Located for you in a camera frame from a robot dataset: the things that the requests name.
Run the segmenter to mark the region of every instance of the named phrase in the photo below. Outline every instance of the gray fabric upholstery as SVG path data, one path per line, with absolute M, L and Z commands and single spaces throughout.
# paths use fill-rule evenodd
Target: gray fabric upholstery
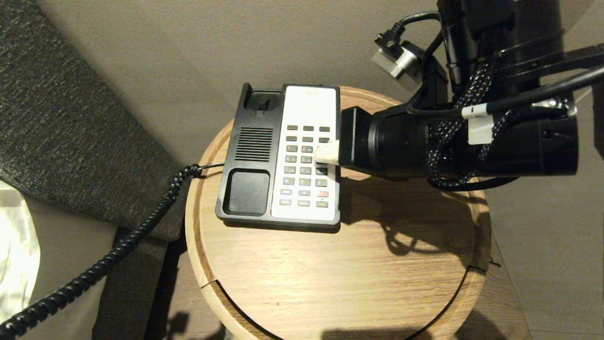
M 119 228 L 115 241 L 128 233 Z M 92 329 L 93 340 L 143 339 L 167 246 L 164 241 L 147 238 L 109 273 Z
M 135 227 L 179 164 L 34 1 L 0 1 L 0 19 L 0 178 L 47 203 Z M 184 202 L 152 236 L 178 238 Z

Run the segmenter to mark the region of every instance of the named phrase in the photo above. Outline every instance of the coiled phone cord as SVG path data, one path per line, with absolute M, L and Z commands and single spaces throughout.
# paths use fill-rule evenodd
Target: coiled phone cord
M 223 166 L 224 163 L 215 163 L 199 166 L 197 164 L 185 166 L 176 177 L 170 180 L 168 192 L 159 202 L 149 216 L 138 225 L 125 239 L 121 240 L 107 255 L 96 262 L 92 267 L 81 273 L 73 280 L 57 289 L 54 293 L 42 298 L 13 315 L 10 319 L 0 324 L 0 339 L 14 339 L 22 336 L 38 323 L 50 315 L 72 303 L 83 292 L 90 289 L 109 271 L 128 256 L 157 226 L 159 221 L 168 212 L 180 193 L 182 182 L 189 177 L 200 178 L 202 171 L 208 168 Z

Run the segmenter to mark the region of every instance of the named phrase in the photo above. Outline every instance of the phone speaker grille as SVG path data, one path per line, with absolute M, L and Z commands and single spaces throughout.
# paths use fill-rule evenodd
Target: phone speaker grille
M 268 162 L 271 157 L 273 129 L 246 128 L 239 129 L 235 160 Z

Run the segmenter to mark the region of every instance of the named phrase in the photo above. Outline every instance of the wood grain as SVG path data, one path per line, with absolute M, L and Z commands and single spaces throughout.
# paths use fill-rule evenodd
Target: wood grain
M 342 108 L 395 104 L 341 88 Z M 229 133 L 200 163 L 225 158 Z M 238 338 L 262 338 L 256 323 L 284 339 L 402 339 L 425 327 L 422 337 L 445 339 L 471 311 L 490 252 L 481 192 L 445 195 L 423 180 L 343 169 L 341 230 L 286 232 L 224 226 L 214 214 L 219 173 L 191 184 L 187 244 L 204 296 Z

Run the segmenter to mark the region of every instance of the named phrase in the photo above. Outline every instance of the round wooden table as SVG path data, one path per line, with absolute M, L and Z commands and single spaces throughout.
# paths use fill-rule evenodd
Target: round wooden table
M 341 87 L 341 108 L 394 99 Z M 225 159 L 233 123 L 200 165 Z M 342 169 L 336 234 L 227 227 L 220 168 L 191 183 L 186 239 L 202 294 L 239 339 L 449 339 L 472 310 L 490 254 L 481 191 L 444 193 Z

